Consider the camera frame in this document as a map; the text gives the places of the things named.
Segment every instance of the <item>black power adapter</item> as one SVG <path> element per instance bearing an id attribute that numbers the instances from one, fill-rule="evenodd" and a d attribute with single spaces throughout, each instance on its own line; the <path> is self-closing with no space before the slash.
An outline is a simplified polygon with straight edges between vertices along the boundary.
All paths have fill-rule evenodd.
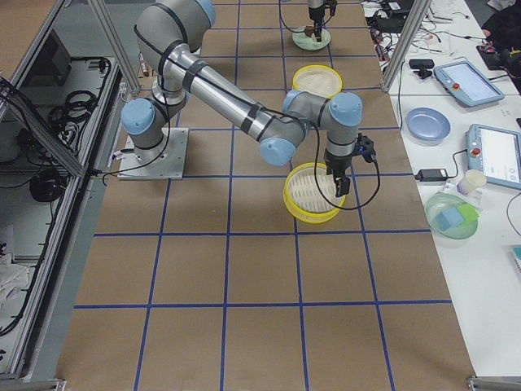
<path id="1" fill-rule="evenodd" d="M 420 182 L 445 182 L 449 175 L 446 169 L 420 169 L 414 179 Z"/>

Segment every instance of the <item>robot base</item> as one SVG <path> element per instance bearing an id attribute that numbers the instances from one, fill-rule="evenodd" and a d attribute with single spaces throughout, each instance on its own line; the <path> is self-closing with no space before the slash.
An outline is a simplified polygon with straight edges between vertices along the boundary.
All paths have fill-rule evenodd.
<path id="1" fill-rule="evenodd" d="M 162 130 L 164 136 L 167 137 L 169 129 L 163 128 Z M 135 154 L 125 153 L 121 159 L 120 170 L 131 170 L 118 173 L 117 176 L 119 179 L 128 180 L 182 179 L 187 144 L 188 128 L 171 128 L 169 144 L 164 150 L 164 157 L 160 157 L 146 167 L 132 169 L 133 167 L 143 165 L 143 162 L 140 161 Z M 127 138 L 125 148 L 134 148 L 134 143 L 130 137 Z"/>

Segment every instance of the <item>blue sponge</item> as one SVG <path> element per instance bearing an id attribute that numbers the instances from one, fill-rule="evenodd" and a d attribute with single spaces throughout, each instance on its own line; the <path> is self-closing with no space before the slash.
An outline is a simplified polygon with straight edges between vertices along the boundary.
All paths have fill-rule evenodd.
<path id="1" fill-rule="evenodd" d="M 449 228 L 460 226 L 465 221 L 465 218 L 458 208 L 452 207 L 438 214 L 434 217 L 434 220 L 442 231 L 446 231 Z"/>

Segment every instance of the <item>tablet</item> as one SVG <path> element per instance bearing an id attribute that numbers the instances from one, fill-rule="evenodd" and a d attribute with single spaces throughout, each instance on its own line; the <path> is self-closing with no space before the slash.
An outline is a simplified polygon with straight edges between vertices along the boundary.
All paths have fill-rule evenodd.
<path id="1" fill-rule="evenodd" d="M 490 183 L 521 190 L 521 134 L 473 124 L 466 134 L 470 169 L 477 169 Z"/>
<path id="2" fill-rule="evenodd" d="M 468 61 L 434 67 L 434 74 L 444 88 L 465 106 L 479 106 L 505 98 L 505 95 Z"/>

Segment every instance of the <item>blue plate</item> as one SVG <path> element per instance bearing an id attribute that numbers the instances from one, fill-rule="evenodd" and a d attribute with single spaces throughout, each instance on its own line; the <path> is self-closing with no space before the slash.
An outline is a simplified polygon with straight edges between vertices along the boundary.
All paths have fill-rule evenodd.
<path id="1" fill-rule="evenodd" d="M 431 108 L 415 108 L 407 114 L 410 133 L 420 140 L 441 141 L 450 133 L 450 123 L 446 116 Z"/>

